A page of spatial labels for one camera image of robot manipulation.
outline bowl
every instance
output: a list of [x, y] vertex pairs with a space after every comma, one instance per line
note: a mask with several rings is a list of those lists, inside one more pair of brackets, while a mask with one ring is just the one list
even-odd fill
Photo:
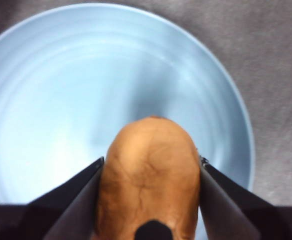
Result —
[[[170, 21], [129, 6], [75, 4], [0, 35], [0, 203], [22, 204], [100, 156], [149, 115], [180, 124], [200, 154], [252, 189], [253, 133], [220, 62]], [[198, 222], [196, 239], [205, 239]]]

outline black object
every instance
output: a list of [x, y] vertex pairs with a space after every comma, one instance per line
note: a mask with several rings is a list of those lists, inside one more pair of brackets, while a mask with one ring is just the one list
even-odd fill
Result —
[[292, 240], [292, 207], [273, 206], [201, 160], [200, 210], [210, 240]]
[[[0, 240], [89, 240], [104, 165], [101, 157], [66, 183], [27, 205], [0, 205]], [[273, 206], [203, 158], [200, 210], [209, 240], [292, 240], [292, 207]], [[164, 224], [140, 226], [135, 240], [171, 240]]]
[[27, 205], [0, 205], [0, 240], [87, 240], [104, 158]]
[[134, 240], [173, 240], [173, 235], [165, 224], [151, 220], [137, 229]]

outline potato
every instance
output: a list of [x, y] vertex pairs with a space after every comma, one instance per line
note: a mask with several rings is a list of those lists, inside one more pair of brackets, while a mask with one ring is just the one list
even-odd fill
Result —
[[151, 220], [168, 226], [174, 240], [194, 239], [199, 161], [191, 137], [171, 120], [151, 116], [126, 125], [101, 174], [96, 239], [133, 240]]

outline gray fabric surface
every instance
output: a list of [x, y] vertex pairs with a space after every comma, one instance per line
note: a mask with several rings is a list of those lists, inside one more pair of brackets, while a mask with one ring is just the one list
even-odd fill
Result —
[[[0, 0], [0, 33], [44, 10], [91, 1]], [[233, 77], [256, 145], [253, 191], [292, 205], [292, 0], [114, 0], [161, 15], [203, 42]]]

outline table surface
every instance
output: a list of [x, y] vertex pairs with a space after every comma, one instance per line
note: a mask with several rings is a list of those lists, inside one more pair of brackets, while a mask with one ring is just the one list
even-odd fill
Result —
[[[87, 0], [0, 0], [0, 33], [34, 14]], [[222, 62], [253, 127], [253, 192], [292, 205], [292, 0], [104, 0], [163, 16]]]

